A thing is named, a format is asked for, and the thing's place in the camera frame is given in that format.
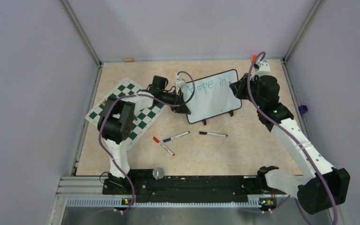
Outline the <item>black cap marker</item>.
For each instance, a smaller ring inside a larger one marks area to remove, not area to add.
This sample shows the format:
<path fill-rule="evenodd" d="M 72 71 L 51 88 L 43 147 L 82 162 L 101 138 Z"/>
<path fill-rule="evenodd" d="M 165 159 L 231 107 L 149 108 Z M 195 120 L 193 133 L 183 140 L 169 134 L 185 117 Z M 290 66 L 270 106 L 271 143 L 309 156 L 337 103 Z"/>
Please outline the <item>black cap marker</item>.
<path fill-rule="evenodd" d="M 220 133 L 212 133 L 212 132 L 204 132 L 204 131 L 199 131 L 200 135 L 214 135 L 214 136 L 222 136 L 222 137 L 227 137 L 227 134 L 220 134 Z"/>

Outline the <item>white whiteboard black frame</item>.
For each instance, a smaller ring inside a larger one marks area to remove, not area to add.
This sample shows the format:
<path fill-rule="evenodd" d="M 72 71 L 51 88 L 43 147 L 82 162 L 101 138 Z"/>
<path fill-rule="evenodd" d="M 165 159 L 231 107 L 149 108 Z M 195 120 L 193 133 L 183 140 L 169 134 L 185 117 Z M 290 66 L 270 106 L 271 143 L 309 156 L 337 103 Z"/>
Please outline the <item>white whiteboard black frame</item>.
<path fill-rule="evenodd" d="M 190 124 L 201 122 L 224 113 L 233 113 L 242 107 L 240 99 L 236 98 L 226 80 L 237 82 L 238 72 L 235 69 L 227 70 L 215 75 L 199 78 L 188 82 L 181 88 L 184 100 L 188 100 L 195 91 L 192 99 L 186 104 L 191 114 L 187 115 Z"/>

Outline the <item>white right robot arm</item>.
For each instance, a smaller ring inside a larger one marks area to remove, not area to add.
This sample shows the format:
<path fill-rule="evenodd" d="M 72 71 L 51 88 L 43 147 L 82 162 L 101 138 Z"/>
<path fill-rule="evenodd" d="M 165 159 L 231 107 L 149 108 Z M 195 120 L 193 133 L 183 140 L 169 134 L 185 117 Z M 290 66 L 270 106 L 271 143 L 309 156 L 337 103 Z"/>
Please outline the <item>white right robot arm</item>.
<path fill-rule="evenodd" d="M 327 161 L 303 134 L 294 115 L 279 101 L 277 79 L 271 75 L 248 79 L 245 75 L 229 87 L 236 98 L 255 104 L 259 121 L 285 146 L 302 172 L 297 176 L 277 166 L 263 166 L 257 172 L 257 189 L 262 193 L 282 191 L 311 215 L 343 204 L 350 174 Z"/>

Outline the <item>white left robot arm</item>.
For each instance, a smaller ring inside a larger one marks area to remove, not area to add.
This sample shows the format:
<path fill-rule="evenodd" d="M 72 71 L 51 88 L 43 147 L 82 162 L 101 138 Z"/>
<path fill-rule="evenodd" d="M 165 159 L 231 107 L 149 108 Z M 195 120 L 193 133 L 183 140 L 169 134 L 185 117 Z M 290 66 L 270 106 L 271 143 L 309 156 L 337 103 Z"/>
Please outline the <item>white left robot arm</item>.
<path fill-rule="evenodd" d="M 174 89 L 167 90 L 168 83 L 167 78 L 156 75 L 146 89 L 122 97 L 109 97 L 103 108 L 97 125 L 98 141 L 110 159 L 108 181 L 121 194 L 129 192 L 132 186 L 124 141 L 131 135 L 135 112 L 161 103 L 169 106 L 175 113 L 191 113 L 186 104 L 196 93 L 195 82 L 191 82 L 192 92 L 188 99 L 184 99 L 181 90 L 187 85 L 184 79 L 176 75 Z"/>

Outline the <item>blue cap marker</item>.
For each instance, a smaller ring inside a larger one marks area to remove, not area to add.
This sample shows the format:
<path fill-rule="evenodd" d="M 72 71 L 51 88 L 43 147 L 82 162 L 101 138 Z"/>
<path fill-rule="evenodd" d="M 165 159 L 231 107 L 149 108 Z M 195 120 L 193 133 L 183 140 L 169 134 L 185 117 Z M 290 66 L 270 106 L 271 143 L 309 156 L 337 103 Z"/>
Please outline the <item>blue cap marker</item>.
<path fill-rule="evenodd" d="M 179 134 L 179 135 L 176 135 L 176 136 L 173 136 L 173 137 L 166 138 L 166 139 L 163 140 L 163 142 L 164 142 L 164 143 L 169 142 L 169 141 L 171 141 L 171 140 L 173 140 L 173 139 L 176 139 L 176 138 L 179 138 L 179 137 L 188 135 L 189 133 L 190 133 L 190 132 L 187 131 L 187 132 L 184 132 L 184 133 L 182 133 L 182 134 Z"/>

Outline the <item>green white chess mat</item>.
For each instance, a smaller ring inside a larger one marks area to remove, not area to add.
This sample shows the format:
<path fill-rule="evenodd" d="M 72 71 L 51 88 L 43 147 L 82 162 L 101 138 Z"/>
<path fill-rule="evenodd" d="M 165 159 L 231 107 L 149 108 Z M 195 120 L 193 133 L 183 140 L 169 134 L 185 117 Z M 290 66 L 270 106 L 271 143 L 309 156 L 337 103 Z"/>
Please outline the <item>green white chess mat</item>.
<path fill-rule="evenodd" d="M 144 88 L 125 78 L 89 111 L 85 119 L 97 127 L 99 140 L 112 140 L 128 150 L 165 110 L 166 105 L 162 103 L 142 109 L 133 102 L 127 102 L 137 97 L 140 90 Z M 107 100 L 105 106 L 102 105 L 104 100 Z"/>

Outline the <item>red cap marker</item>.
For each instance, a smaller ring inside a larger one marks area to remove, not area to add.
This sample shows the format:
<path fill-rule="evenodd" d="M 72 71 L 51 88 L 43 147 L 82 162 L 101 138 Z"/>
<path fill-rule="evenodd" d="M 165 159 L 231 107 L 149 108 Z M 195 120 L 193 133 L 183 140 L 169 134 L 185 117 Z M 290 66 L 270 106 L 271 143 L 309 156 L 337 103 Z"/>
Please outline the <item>red cap marker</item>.
<path fill-rule="evenodd" d="M 166 147 L 162 141 L 160 141 L 159 139 L 157 139 L 156 137 L 153 137 L 153 140 L 158 143 L 162 148 L 164 148 L 169 154 L 171 154 L 172 156 L 175 156 L 175 154 L 168 148 Z"/>

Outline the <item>purple toy block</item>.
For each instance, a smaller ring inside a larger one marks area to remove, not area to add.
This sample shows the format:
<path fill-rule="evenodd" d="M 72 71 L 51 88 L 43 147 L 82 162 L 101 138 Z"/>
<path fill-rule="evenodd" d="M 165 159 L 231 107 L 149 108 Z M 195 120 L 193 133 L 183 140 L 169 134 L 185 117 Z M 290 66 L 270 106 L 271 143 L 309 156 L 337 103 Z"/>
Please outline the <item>purple toy block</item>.
<path fill-rule="evenodd" d="M 308 107 L 306 105 L 300 105 L 298 107 L 300 115 L 303 115 L 308 112 Z"/>

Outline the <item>grey round knob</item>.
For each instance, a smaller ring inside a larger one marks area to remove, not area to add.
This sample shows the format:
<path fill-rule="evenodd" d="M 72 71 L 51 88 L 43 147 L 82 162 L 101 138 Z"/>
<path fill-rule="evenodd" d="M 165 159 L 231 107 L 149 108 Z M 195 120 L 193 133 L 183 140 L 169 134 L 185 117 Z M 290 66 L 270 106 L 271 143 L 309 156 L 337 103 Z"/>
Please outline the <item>grey round knob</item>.
<path fill-rule="evenodd" d="M 165 176 L 165 172 L 163 170 L 163 168 L 157 167 L 155 169 L 153 169 L 153 177 L 155 180 L 160 180 Z"/>

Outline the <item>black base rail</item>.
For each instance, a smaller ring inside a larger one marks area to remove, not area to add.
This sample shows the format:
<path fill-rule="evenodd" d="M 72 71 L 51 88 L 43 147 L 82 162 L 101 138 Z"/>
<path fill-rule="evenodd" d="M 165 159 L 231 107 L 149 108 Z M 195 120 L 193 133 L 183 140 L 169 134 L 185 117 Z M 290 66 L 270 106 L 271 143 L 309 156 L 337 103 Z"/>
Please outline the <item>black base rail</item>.
<path fill-rule="evenodd" d="M 268 194 L 255 176 L 164 176 L 152 169 L 130 170 L 128 179 L 109 175 L 104 195 L 135 195 L 136 203 L 246 203 L 251 195 Z"/>

